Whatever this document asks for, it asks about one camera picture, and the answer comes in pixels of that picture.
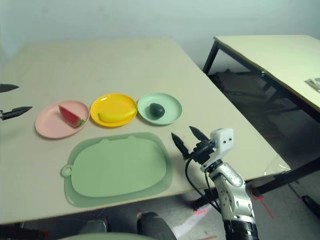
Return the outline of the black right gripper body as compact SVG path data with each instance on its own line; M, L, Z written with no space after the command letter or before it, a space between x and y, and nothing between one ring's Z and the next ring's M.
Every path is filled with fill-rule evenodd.
M215 143L212 140L202 140L195 145L193 151L189 152L188 148L184 150L184 160L192 159L196 163L203 165L214 152Z

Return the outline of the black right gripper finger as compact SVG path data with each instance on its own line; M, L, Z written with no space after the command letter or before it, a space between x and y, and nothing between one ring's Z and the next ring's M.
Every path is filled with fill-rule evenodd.
M183 140L179 136L174 134L173 132L171 133L171 137L172 137L172 140L173 140L175 146L181 152L183 159L188 160L190 158L190 153L189 153L188 148L185 146Z
M189 126L192 134L200 141L200 142L209 142L209 138L202 133L198 128Z

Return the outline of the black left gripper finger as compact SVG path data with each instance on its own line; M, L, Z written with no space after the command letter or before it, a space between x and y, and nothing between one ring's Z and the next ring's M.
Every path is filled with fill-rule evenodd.
M0 84L0 93L9 92L18 88L19 86L14 84Z
M1 110L0 111L0 119L4 121L4 120L16 118L16 117L19 117L22 114L28 112L31 109L32 109L32 106L23 106L23 107L14 108L9 112L3 112Z

